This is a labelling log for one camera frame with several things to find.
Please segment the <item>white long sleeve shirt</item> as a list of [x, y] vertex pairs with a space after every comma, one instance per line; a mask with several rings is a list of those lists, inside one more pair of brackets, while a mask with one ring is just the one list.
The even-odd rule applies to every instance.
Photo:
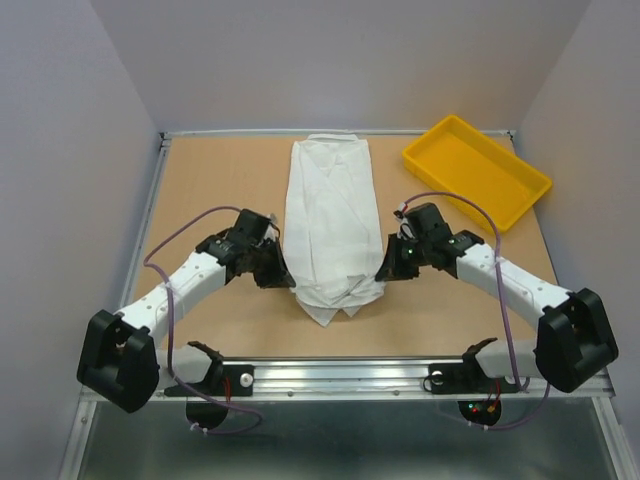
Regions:
[[366, 140], [315, 134], [294, 143], [283, 253], [297, 303], [322, 327], [383, 296], [386, 284], [375, 275], [384, 248]]

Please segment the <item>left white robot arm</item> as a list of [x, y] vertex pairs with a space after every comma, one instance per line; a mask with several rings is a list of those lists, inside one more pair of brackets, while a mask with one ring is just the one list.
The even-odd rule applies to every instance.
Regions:
[[166, 274], [145, 257], [145, 267], [160, 283], [114, 313], [100, 310], [88, 322], [76, 378], [122, 410], [144, 406], [165, 377], [180, 380], [171, 349], [180, 317], [235, 278], [252, 275], [261, 289], [292, 288], [274, 221], [249, 209], [235, 208], [235, 223], [199, 242], [186, 261]]

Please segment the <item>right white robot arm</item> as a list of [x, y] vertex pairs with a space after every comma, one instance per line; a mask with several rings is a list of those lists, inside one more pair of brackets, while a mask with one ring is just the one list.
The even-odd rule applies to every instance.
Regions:
[[402, 205], [400, 225], [389, 235], [375, 275], [378, 282], [418, 277], [432, 267], [498, 300], [501, 314], [514, 312], [536, 332], [532, 341], [488, 338], [470, 346], [458, 370], [441, 374], [445, 383], [482, 390], [495, 379], [539, 378], [572, 393], [619, 357], [601, 297], [589, 288], [571, 291], [548, 283], [502, 257], [469, 230], [455, 233], [438, 207]]

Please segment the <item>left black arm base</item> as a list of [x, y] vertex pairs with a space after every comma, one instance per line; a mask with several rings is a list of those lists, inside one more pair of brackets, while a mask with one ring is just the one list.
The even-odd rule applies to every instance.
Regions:
[[251, 397], [254, 373], [255, 367], [251, 364], [217, 364], [209, 367], [202, 380], [190, 386], [212, 397]]

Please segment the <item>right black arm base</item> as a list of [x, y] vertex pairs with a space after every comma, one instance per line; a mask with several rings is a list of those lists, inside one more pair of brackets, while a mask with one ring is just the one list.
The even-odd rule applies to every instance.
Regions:
[[435, 395], [518, 392], [504, 377], [490, 378], [479, 367], [464, 363], [430, 364], [423, 385]]

